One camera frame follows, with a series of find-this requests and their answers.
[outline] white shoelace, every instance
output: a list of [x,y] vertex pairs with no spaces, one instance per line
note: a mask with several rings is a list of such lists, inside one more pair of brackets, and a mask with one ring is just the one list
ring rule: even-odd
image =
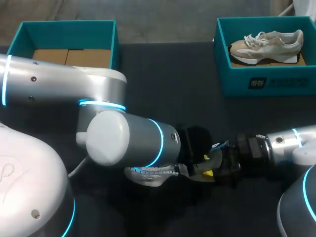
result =
[[260,35],[265,34],[264,32],[260,32],[255,38],[250,35],[245,36],[245,43],[249,46],[249,47],[254,47],[256,45],[265,45],[268,44],[268,40],[267,39],[259,39]]

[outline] yellow component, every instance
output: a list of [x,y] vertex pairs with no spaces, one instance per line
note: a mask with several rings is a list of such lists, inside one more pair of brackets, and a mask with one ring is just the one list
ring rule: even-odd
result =
[[205,172],[203,172],[203,174],[204,175],[207,175],[207,176],[214,176],[214,174],[213,174],[213,170],[208,170],[208,171],[205,171]]

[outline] black table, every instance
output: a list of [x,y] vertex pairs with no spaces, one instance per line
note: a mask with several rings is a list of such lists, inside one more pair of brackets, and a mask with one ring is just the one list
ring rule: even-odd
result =
[[[315,123],[316,97],[223,98],[213,57],[211,42],[122,45],[128,113],[204,126],[214,141]],[[75,106],[0,111],[6,125],[52,146],[68,171],[85,156],[76,146],[77,116]],[[280,236],[281,182],[265,178],[245,179],[235,190],[198,184],[195,194],[195,184],[185,178],[172,177],[159,188],[140,187],[122,170],[89,164],[72,185],[78,237]]]

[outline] teal box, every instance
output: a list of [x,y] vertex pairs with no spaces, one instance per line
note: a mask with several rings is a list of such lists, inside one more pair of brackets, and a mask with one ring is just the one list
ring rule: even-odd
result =
[[115,20],[22,22],[7,55],[32,58],[36,49],[109,49],[109,68],[119,70]]
[[[227,46],[244,36],[278,31],[304,33],[302,55],[307,66],[233,68]],[[308,16],[219,18],[215,61],[224,96],[286,96],[316,94],[316,27]],[[250,87],[252,82],[263,86]]]

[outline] gray floor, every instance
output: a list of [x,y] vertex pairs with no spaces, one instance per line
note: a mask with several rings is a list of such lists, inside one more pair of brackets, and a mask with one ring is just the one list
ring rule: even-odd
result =
[[269,0],[0,0],[0,45],[21,21],[116,19],[122,43],[213,39],[216,18],[270,14]]

